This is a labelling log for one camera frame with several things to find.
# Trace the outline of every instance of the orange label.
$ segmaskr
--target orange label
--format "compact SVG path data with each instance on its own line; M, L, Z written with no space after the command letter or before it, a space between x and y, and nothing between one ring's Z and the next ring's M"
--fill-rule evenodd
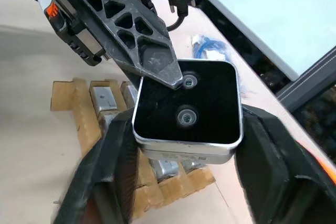
M52 2L46 10L49 19L55 17L58 14L58 6Z

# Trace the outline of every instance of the beige floor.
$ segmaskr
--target beige floor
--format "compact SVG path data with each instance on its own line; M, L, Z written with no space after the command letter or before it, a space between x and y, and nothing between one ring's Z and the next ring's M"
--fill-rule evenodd
M159 15L174 22L164 0ZM191 57L191 38L205 34L225 40L198 10L170 33L179 58ZM287 111L232 50L249 90L243 102L279 116L303 145L324 155ZM31 0L0 0L0 223L49 223L76 165L80 148L71 113L49 110L52 82L125 76L113 61L87 66L56 35ZM158 210L135 223L252 223L234 160L211 166L216 184Z

